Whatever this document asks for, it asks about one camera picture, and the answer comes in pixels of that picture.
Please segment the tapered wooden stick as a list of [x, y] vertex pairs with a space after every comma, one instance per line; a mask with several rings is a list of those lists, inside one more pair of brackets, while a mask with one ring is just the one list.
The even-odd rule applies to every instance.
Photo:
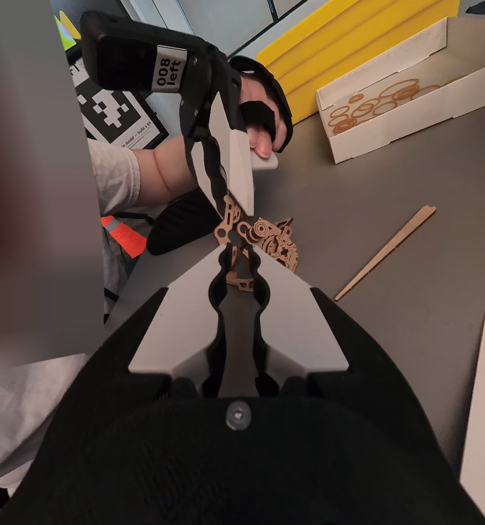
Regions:
[[436, 213], [436, 207], [426, 205], [422, 207], [389, 242], [385, 244], [374, 257], [344, 286], [335, 296], [335, 301], [342, 299], [348, 292], [357, 286], [371, 271], [373, 271], [390, 253], [392, 253], [405, 239], [420, 228], [430, 217]]

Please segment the yellow green sheet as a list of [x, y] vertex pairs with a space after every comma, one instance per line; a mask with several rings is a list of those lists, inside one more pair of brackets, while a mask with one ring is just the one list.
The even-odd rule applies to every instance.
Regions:
[[59, 11], [59, 16], [55, 16], [55, 21], [59, 30], [64, 51], [74, 48], [81, 40], [79, 30], [77, 30], [75, 25], [70, 21], [69, 17], [62, 10]]

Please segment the framed black-white marker board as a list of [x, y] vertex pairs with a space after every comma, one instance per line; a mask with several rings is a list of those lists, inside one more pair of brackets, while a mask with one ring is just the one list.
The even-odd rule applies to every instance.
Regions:
[[169, 135], [137, 92], [95, 84], [79, 58], [70, 67], [86, 132], [95, 140], [129, 149], [154, 149]]

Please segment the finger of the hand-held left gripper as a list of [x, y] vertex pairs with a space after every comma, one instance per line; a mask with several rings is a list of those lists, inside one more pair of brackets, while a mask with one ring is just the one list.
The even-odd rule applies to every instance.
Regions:
[[223, 220], [228, 188], [220, 162], [220, 150], [215, 139], [195, 142], [191, 149], [191, 161], [199, 187]]
[[254, 185], [249, 138], [246, 130], [230, 127], [219, 92], [211, 106], [209, 131], [219, 146], [220, 164], [226, 173], [227, 189], [245, 214], [252, 217]]

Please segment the wooden gear model assembly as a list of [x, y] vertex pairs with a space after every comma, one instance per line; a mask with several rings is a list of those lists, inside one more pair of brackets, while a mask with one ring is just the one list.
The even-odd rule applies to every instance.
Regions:
[[239, 278], [234, 270], [239, 255], [249, 258], [248, 246], [258, 247], [288, 270], [295, 272], [298, 265], [298, 251], [296, 244], [291, 240], [293, 220], [287, 218], [272, 223], [259, 218], [253, 225], [240, 222], [237, 225], [237, 232], [242, 238], [242, 243], [233, 247], [231, 271], [226, 277], [227, 284], [234, 285], [241, 291], [253, 291], [253, 279]]

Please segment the pile of rubber bands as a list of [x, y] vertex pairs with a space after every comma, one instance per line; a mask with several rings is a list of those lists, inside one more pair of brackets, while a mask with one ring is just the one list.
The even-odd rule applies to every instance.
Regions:
[[409, 78], [387, 86], [374, 96], [368, 95], [367, 89], [363, 89], [344, 102], [335, 104], [327, 126], [333, 135], [341, 134], [462, 78], [463, 75], [441, 84], [426, 84], [418, 78]]

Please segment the person's left hand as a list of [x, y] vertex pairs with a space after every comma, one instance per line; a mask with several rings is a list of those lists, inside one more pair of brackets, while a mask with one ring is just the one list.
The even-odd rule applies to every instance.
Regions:
[[287, 136], [287, 128], [283, 115], [278, 107], [278, 100], [274, 93], [252, 74], [241, 74], [241, 94], [239, 104], [260, 101], [266, 104], [274, 112], [276, 135], [272, 141], [267, 130], [260, 124], [247, 124], [246, 132], [249, 138], [250, 148], [262, 159], [267, 159], [274, 152], [277, 153], [284, 144]]

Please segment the person's light clothing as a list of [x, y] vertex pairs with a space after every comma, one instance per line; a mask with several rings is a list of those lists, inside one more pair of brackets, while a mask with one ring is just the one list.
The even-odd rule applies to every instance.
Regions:
[[0, 478], [19, 482], [60, 400], [88, 360], [77, 354], [0, 370]]

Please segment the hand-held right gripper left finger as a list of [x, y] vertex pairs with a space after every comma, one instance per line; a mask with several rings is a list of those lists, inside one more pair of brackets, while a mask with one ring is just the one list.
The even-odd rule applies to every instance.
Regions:
[[220, 245], [167, 287], [130, 372], [189, 379], [203, 396], [218, 396], [226, 363], [219, 306], [230, 268], [231, 245]]

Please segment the white cardboard tray box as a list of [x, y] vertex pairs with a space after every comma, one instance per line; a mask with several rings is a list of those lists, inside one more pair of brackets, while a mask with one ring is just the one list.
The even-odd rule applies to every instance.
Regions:
[[[463, 78], [357, 127], [333, 135], [327, 126], [336, 103], [367, 89], [374, 96], [409, 78], [444, 83]], [[384, 51], [316, 93], [335, 163], [485, 106], [485, 16], [448, 17]]]

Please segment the small wooden model part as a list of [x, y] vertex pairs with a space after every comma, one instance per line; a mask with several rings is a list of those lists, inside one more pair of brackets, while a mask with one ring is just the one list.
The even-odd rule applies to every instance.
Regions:
[[233, 226], [239, 222], [242, 213], [241, 208], [232, 196], [226, 195], [224, 201], [226, 204], [224, 219], [213, 232], [220, 246], [230, 242], [229, 233], [232, 231]]

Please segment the yellow foam board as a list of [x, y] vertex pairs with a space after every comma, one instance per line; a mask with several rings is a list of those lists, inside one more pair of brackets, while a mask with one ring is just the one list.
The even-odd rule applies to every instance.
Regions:
[[445, 17], [460, 1], [328, 1], [257, 54], [281, 85], [294, 124], [318, 111], [316, 92]]

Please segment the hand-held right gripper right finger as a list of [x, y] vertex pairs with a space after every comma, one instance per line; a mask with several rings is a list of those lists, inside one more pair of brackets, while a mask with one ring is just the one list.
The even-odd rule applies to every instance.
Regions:
[[349, 363], [312, 287], [258, 247], [250, 252], [255, 385], [260, 397], [277, 396], [291, 377], [345, 372]]

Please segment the person's left forearm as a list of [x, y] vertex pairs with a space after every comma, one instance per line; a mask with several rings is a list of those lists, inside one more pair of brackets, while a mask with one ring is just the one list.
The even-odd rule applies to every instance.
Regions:
[[130, 150], [88, 139], [100, 216], [164, 205], [197, 188], [183, 136], [154, 150]]

